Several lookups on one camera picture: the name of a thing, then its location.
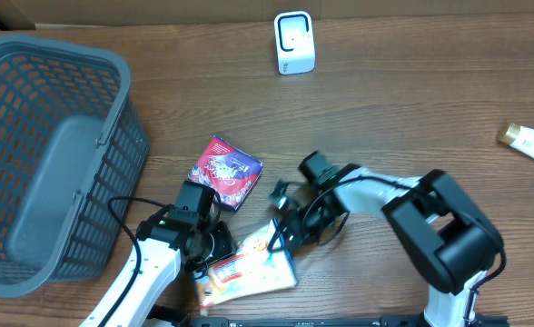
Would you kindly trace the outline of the yellow snack bag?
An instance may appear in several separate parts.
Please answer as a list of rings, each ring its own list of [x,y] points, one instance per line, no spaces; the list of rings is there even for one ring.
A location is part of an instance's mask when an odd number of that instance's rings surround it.
[[[208,315],[212,307],[223,302],[297,285],[291,255],[268,251],[277,227],[278,223],[272,219],[239,241],[233,257],[193,274],[202,316]]]

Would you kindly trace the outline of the red purple pad pack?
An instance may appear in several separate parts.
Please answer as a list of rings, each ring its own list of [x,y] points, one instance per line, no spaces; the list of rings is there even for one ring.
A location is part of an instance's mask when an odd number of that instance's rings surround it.
[[[213,188],[224,210],[236,212],[259,180],[262,161],[215,135],[188,173],[188,179]]]

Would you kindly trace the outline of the white tube gold cap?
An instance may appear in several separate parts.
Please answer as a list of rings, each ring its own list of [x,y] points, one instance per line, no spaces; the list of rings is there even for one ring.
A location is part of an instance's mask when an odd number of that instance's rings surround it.
[[[503,126],[498,134],[501,143],[534,159],[534,129],[515,123]]]

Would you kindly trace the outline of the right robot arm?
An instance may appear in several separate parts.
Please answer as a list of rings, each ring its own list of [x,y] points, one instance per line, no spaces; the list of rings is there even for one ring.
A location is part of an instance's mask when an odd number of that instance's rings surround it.
[[[280,214],[271,253],[325,245],[333,223],[353,213],[385,219],[413,266],[429,285],[428,301],[413,315],[383,315],[381,326],[506,326],[508,318],[475,311],[482,285],[498,277],[507,254],[499,230],[442,170],[421,177],[375,173],[356,163],[340,168],[315,151],[298,167],[301,187],[313,198],[301,204],[279,181],[270,201]]]

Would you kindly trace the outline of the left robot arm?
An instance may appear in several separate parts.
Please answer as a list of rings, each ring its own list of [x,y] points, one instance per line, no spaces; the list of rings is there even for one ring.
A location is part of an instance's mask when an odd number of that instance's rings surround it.
[[[220,220],[220,195],[209,186],[185,181],[175,203],[125,199],[159,210],[134,233],[120,224],[133,249],[83,326],[143,326],[166,320],[168,311],[156,302],[180,272],[206,274],[213,264],[236,254],[236,242]]]

